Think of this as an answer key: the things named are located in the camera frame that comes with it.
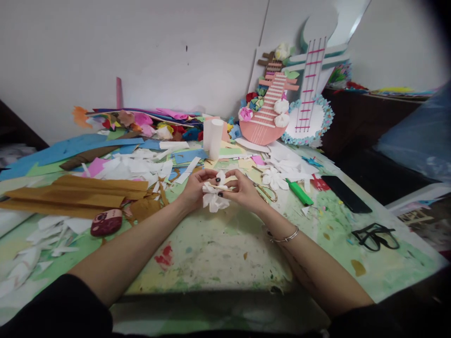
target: pink paper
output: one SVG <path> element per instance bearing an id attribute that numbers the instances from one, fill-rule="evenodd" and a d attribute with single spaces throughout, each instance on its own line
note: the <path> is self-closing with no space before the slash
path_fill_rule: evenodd
<path id="1" fill-rule="evenodd" d="M 89 174 L 91 175 L 91 177 L 94 177 L 98 173 L 100 173 L 103 170 L 103 165 L 109 161 L 111 161 L 111 160 L 104 160 L 104 159 L 100 159 L 100 158 L 96 157 L 88 168 L 88 171 L 89 171 Z"/>
<path id="2" fill-rule="evenodd" d="M 188 118 L 187 114 L 175 112 L 167 108 L 157 108 L 156 110 L 157 112 L 166 114 L 167 116 L 175 118 L 176 120 L 186 120 Z"/>
<path id="3" fill-rule="evenodd" d="M 251 159 L 258 165 L 265 165 L 261 156 L 252 156 Z"/>

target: black sleeve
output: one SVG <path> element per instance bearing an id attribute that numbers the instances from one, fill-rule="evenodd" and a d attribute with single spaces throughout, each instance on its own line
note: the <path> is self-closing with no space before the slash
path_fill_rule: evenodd
<path id="1" fill-rule="evenodd" d="M 401 327 L 380 306 L 353 309 L 336 317 L 329 327 L 330 337 L 404 337 Z"/>
<path id="2" fill-rule="evenodd" d="M 0 337 L 111 336 L 111 313 L 73 275 L 62 275 L 0 327 Z"/>

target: decorative border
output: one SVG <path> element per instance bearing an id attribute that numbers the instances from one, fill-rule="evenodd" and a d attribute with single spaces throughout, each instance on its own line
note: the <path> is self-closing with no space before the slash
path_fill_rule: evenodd
<path id="1" fill-rule="evenodd" d="M 329 101 L 327 101 L 321 94 L 316 95 L 313 100 L 315 101 L 315 104 L 319 104 L 323 106 L 323 111 L 325 113 L 323 124 L 321 125 L 321 129 L 318 130 L 314 136 L 304 137 L 304 138 L 292 138 L 290 135 L 288 135 L 286 132 L 282 135 L 282 141 L 284 141 L 287 144 L 293 144 L 293 145 L 300 145 L 300 146 L 307 146 L 313 141 L 321 138 L 321 136 L 324 135 L 324 133 L 330 128 L 330 125 L 332 124 L 332 120 L 334 119 L 335 113 L 333 112 L 332 108 L 329 105 Z M 299 108 L 301 106 L 301 100 L 294 101 L 290 104 L 290 108 L 288 109 L 288 113 L 291 113 L 291 110 L 295 108 Z"/>

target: hand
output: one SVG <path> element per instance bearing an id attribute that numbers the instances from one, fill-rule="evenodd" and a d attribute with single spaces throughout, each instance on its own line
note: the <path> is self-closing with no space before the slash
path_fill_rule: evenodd
<path id="1" fill-rule="evenodd" d="M 225 177 L 235 176 L 237 179 L 226 183 L 227 187 L 233 188 L 233 192 L 220 192 L 219 197 L 237 202 L 249 211 L 257 214 L 258 211 L 268 207 L 266 202 L 260 197 L 252 181 L 247 178 L 239 169 L 234 169 L 225 173 Z"/>
<path id="2" fill-rule="evenodd" d="M 202 197 L 204 195 L 202 187 L 204 183 L 209 181 L 211 185 L 217 185 L 217 174 L 218 172 L 212 169 L 204 169 L 191 174 L 183 192 L 177 199 L 180 199 L 190 209 L 190 212 L 198 209 L 202 206 Z"/>

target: green marker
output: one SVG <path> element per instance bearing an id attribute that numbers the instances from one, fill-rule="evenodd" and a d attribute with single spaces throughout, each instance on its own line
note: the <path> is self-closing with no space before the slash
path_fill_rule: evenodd
<path id="1" fill-rule="evenodd" d="M 285 179 L 288 182 L 288 186 L 290 187 L 291 191 L 295 193 L 295 195 L 301 200 L 301 202 L 304 205 L 312 205 L 313 201 L 311 198 L 304 193 L 304 190 L 297 184 L 296 182 L 290 182 L 288 178 Z"/>

